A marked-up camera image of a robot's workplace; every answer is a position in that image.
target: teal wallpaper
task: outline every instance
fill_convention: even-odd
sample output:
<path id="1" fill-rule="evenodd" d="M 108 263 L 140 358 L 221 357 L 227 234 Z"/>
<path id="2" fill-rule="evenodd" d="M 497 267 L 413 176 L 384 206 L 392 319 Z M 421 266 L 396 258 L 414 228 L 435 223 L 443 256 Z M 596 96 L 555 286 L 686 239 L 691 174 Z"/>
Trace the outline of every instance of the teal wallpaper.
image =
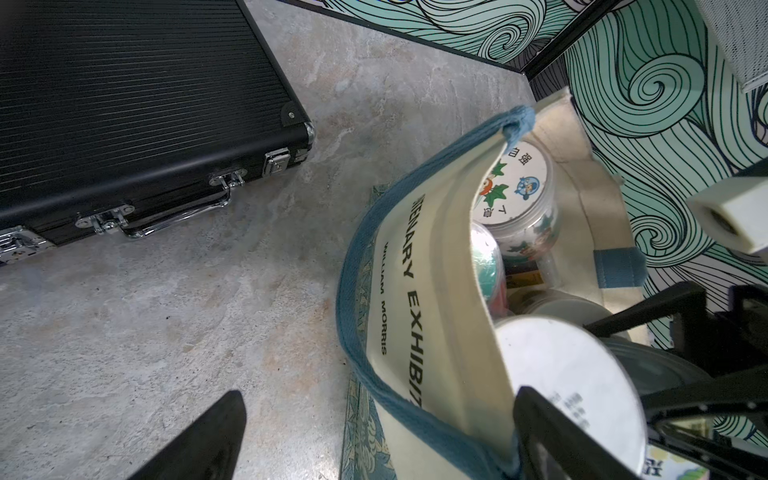
<path id="1" fill-rule="evenodd" d="M 636 0 L 606 15 L 536 78 L 537 98 L 569 84 L 594 154 L 624 178 L 622 193 L 645 253 L 646 296 L 682 280 L 728 309 L 734 284 L 768 283 L 756 257 L 714 243 L 685 199 L 768 157 L 768 87 L 743 94 L 694 0 Z M 669 322 L 650 325 L 670 347 Z M 762 446 L 743 417 L 715 428 Z"/>
<path id="2" fill-rule="evenodd" d="M 541 49 L 584 0 L 298 0 L 390 28 L 421 41 L 510 64 Z M 511 66 L 519 68 L 523 58 Z"/>

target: swirl pattern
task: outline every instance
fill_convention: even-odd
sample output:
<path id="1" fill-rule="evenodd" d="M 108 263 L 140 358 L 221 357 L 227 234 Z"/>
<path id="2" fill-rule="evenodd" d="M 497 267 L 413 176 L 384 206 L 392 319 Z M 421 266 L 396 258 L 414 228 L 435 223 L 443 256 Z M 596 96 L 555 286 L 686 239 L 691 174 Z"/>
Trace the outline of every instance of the swirl pattern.
<path id="1" fill-rule="evenodd" d="M 563 0 L 566 5 L 568 5 L 574 12 L 581 12 L 585 8 L 587 8 L 587 5 L 592 3 L 592 0 Z M 618 2 L 615 7 L 613 7 L 614 10 L 618 10 L 621 7 L 625 7 L 629 5 L 630 3 L 634 2 L 634 0 L 621 0 L 621 2 Z"/>
<path id="2" fill-rule="evenodd" d="M 541 98 L 564 84 L 595 157 L 624 178 L 651 267 L 647 296 L 693 280 L 721 311 L 730 286 L 768 283 L 768 267 L 714 243 L 685 204 L 768 157 L 768 87 L 741 92 L 694 0 L 637 0 L 608 14 L 532 87 Z M 655 346 L 669 348 L 668 321 L 650 328 Z"/>
<path id="3" fill-rule="evenodd" d="M 507 64 L 577 14 L 563 0 L 323 0 L 326 8 Z"/>

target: cartoon sticker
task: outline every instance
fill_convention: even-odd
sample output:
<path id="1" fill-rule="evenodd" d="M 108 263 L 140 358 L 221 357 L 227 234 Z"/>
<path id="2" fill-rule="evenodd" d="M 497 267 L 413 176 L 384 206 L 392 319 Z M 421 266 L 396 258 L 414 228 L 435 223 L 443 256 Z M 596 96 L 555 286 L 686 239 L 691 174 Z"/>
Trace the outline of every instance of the cartoon sticker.
<path id="1" fill-rule="evenodd" d="M 496 225 L 520 217 L 536 202 L 547 179 L 543 153 L 529 143 L 518 143 L 483 181 L 472 219 Z"/>

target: black object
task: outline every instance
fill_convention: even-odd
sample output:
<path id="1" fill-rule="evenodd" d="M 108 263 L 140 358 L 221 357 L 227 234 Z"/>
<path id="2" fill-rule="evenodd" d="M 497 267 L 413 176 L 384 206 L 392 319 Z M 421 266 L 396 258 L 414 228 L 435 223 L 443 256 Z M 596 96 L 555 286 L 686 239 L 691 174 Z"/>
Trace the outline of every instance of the black object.
<path id="1" fill-rule="evenodd" d="M 751 164 L 749 167 L 737 171 L 734 177 L 768 177 L 768 158 L 764 158 Z"/>
<path id="2" fill-rule="evenodd" d="M 227 392 L 128 480 L 230 480 L 245 424 L 243 396 Z"/>
<path id="3" fill-rule="evenodd" d="M 655 366 L 659 372 L 673 373 L 667 375 L 671 381 L 674 375 L 680 381 L 680 386 L 641 397 L 649 442 L 708 468 L 713 478 L 768 480 L 768 458 L 737 448 L 733 440 L 716 432 L 709 439 L 679 423 L 703 416 L 744 416 L 758 430 L 768 432 L 768 289 L 732 286 L 729 311 L 708 313 L 704 288 L 693 282 L 678 283 L 585 329 L 608 337 L 662 316 L 673 317 L 672 350 L 650 356 L 631 346 L 637 350 L 632 355 L 642 353 L 644 365 L 651 364 L 649 371 Z M 611 351 L 613 343 L 619 343 L 604 341 Z M 686 368 L 686 362 L 692 365 Z M 697 373 L 696 367 L 703 372 Z M 705 379 L 706 374 L 715 378 Z M 646 383 L 654 387 L 653 382 Z"/>
<path id="4" fill-rule="evenodd" d="M 712 378 L 693 363 L 665 350 L 625 339 L 607 338 L 602 341 L 624 367 L 640 396 Z"/>
<path id="5" fill-rule="evenodd" d="M 0 234 L 144 237 L 225 206 L 232 187 L 311 148 L 309 118 L 243 0 L 0 10 Z"/>
<path id="6" fill-rule="evenodd" d="M 565 26 L 560 33 L 547 43 L 547 45 L 536 54 L 523 67 L 523 74 L 528 80 L 540 74 L 552 62 L 565 53 L 571 45 L 587 33 L 587 30 L 598 23 L 608 12 L 610 12 L 621 0 L 594 0 L 584 7 L 584 10 L 574 18 L 571 23 Z"/>
<path id="7" fill-rule="evenodd" d="M 529 480 L 637 480 L 536 389 L 520 388 L 512 415 Z"/>
<path id="8" fill-rule="evenodd" d="M 726 478 L 768 480 L 768 458 L 732 447 L 727 437 L 707 439 L 674 425 L 681 419 L 703 415 L 743 415 L 764 428 L 768 419 L 768 366 L 652 393 L 641 400 L 652 445 Z"/>
<path id="9" fill-rule="evenodd" d="M 707 312 L 707 292 L 693 282 L 677 283 L 635 306 L 584 328 L 609 337 L 663 316 L 672 316 L 669 353 L 712 376 L 768 363 L 768 289 L 732 286 L 730 312 Z"/>

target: blue bag strap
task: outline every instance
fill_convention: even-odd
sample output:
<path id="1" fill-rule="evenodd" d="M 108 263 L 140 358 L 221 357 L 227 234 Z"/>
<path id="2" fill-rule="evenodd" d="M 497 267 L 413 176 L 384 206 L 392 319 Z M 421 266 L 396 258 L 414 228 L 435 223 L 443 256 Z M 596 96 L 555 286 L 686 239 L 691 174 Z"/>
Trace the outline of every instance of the blue bag strap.
<path id="1" fill-rule="evenodd" d="M 648 278 L 645 255 L 637 247 L 595 250 L 594 267 L 600 288 L 643 286 Z"/>
<path id="2" fill-rule="evenodd" d="M 357 276 L 362 256 L 366 247 L 374 240 L 379 225 L 406 195 L 435 172 L 489 139 L 499 129 L 507 139 L 508 149 L 514 147 L 520 137 L 533 128 L 535 118 L 533 109 L 525 106 L 497 115 L 459 138 L 389 188 L 373 204 L 357 228 L 344 259 L 336 294 L 336 328 L 339 341 L 359 381 L 392 417 L 473 480 L 520 478 L 521 468 L 517 451 L 510 452 L 511 461 L 505 461 L 487 445 L 408 402 L 376 375 L 356 332 Z"/>

